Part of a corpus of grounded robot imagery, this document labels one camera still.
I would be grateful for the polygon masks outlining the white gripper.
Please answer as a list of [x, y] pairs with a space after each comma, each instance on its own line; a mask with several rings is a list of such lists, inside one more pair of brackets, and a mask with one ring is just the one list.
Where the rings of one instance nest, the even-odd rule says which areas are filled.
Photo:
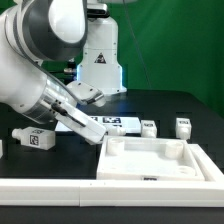
[[54, 102], [51, 109], [56, 112], [58, 121], [93, 144], [99, 143], [106, 133], [103, 125], [68, 102]]

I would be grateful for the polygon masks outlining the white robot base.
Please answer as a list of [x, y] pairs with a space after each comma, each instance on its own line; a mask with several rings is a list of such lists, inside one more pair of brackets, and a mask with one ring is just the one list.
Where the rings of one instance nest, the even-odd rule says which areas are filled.
[[[87, 0], [106, 4], [113, 0]], [[77, 80], [101, 90], [104, 95], [125, 93], [123, 69], [118, 63], [118, 25], [108, 18], [88, 18], [87, 40], [82, 61], [77, 65]]]

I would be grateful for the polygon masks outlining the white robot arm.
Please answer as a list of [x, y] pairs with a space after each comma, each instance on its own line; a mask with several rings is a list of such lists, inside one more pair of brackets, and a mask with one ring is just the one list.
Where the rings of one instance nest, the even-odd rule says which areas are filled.
[[67, 87], [41, 67], [68, 61], [87, 37], [87, 0], [13, 0], [0, 14], [0, 102], [39, 123], [60, 121], [91, 143], [106, 128], [81, 112], [103, 97], [101, 91], [74, 83]]

